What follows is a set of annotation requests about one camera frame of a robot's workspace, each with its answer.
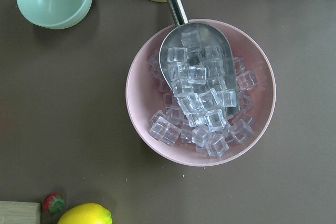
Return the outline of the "wooden cutting board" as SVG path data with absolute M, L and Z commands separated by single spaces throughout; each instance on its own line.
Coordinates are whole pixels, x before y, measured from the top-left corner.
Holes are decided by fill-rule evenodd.
M 1 224 L 40 224 L 41 204 L 36 202 L 1 201 Z

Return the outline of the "red strawberry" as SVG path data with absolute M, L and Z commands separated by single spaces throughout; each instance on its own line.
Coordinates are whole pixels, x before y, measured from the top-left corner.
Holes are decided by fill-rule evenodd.
M 49 194 L 44 202 L 43 209 L 44 212 L 48 212 L 50 214 L 55 214 L 61 212 L 65 207 L 66 201 L 64 197 L 59 193 Z

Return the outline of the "metal ice scoop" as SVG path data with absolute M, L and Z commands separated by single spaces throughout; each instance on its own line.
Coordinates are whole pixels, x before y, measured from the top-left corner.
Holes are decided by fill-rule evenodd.
M 225 35 L 205 22 L 186 17 L 182 0 L 167 0 L 176 27 L 163 40 L 159 64 L 184 114 L 204 113 L 212 96 L 214 106 L 229 118 L 239 112 L 238 85 L 230 44 Z

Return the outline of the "pink bowl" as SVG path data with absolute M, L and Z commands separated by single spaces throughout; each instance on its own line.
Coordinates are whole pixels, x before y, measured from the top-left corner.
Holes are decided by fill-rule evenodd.
M 167 78 L 153 75 L 160 65 L 151 65 L 148 59 L 156 56 L 165 37 L 172 33 L 175 25 L 170 25 L 139 50 L 125 91 L 130 119 L 143 141 L 161 156 L 190 166 L 223 164 L 251 149 L 267 129 L 276 100 L 274 74 L 257 43 L 229 24 L 210 19 L 204 23 L 221 31 L 229 41 L 225 48 L 217 42 L 206 46 L 200 39 L 193 39 L 197 47 L 186 62 L 187 72 L 204 68 L 204 84 L 188 83 L 177 62 L 170 62 Z M 218 155 L 198 152 L 196 143 L 185 144 L 180 138 L 169 145 L 152 137 L 149 121 L 165 107 L 159 85 L 172 88 L 178 124 L 189 122 L 192 129 L 205 132 L 200 144 L 206 150 L 218 150 Z

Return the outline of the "yellow lemon near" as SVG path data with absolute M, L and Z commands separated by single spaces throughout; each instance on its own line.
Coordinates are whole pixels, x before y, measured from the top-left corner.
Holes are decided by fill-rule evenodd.
M 59 219 L 59 224 L 72 223 L 113 223 L 112 213 L 96 203 L 86 203 L 66 211 Z

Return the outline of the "pile of clear ice cubes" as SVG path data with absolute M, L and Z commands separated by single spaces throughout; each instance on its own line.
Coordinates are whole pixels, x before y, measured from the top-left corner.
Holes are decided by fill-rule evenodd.
M 253 104 L 249 96 L 227 86 L 221 46 L 202 46 L 197 30 L 182 33 L 181 43 L 168 49 L 167 78 L 158 51 L 148 58 L 164 103 L 149 119 L 149 134 L 169 146 L 181 140 L 198 153 L 221 157 L 253 135 L 255 120 L 248 114 Z

